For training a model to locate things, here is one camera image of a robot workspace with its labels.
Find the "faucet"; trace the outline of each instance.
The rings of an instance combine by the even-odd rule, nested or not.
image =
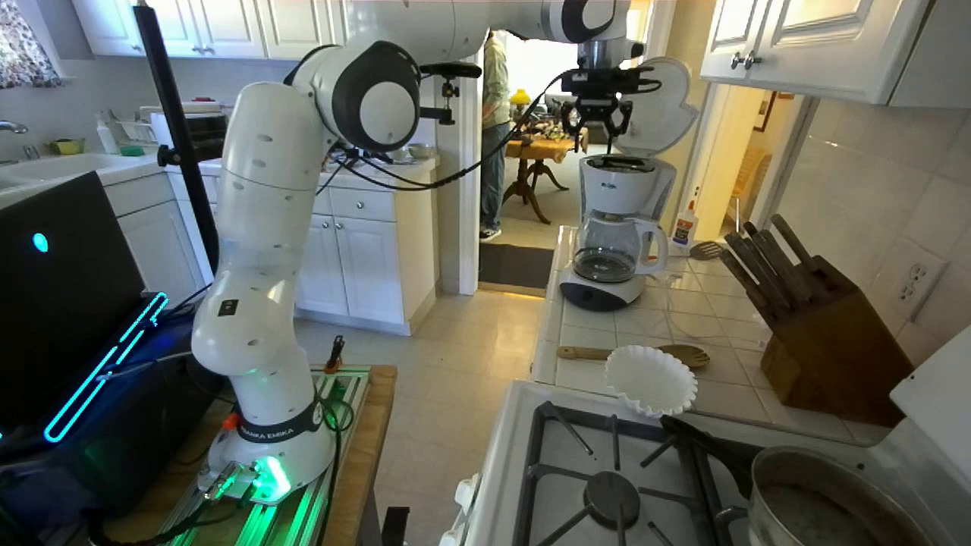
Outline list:
[[[23,124],[19,124],[19,121],[6,121],[6,120],[0,120],[0,131],[6,131],[6,135],[23,135],[28,127],[23,127]]]

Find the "stove burner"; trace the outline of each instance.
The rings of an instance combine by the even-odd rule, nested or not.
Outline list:
[[[605,528],[631,528],[639,516],[637,488],[619,473],[598,473],[583,488],[584,512]]]

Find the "doorway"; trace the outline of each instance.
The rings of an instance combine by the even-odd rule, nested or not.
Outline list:
[[[694,239],[723,239],[775,206],[786,151],[808,101],[797,95],[714,84],[697,135],[685,205]]]

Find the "coffee maker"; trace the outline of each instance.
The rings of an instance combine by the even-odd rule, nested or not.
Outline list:
[[[579,163],[579,232],[562,271],[562,296],[583,310],[621,310],[644,296],[646,276],[664,276],[666,236],[658,225],[675,170],[656,156],[671,149],[694,121],[685,107],[687,74],[680,61],[646,61],[660,82],[633,95],[619,156]]]

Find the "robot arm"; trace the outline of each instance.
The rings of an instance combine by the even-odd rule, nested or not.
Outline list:
[[[213,441],[199,493],[277,503],[332,458],[294,337],[297,266],[325,151],[335,144],[390,151],[411,137],[422,74],[408,52],[468,57],[485,27],[579,42],[621,27],[628,0],[351,0],[345,10],[357,32],[350,47],[312,52],[287,84],[242,88],[234,107],[222,158],[222,263],[198,310],[191,351],[229,381],[239,424]]]

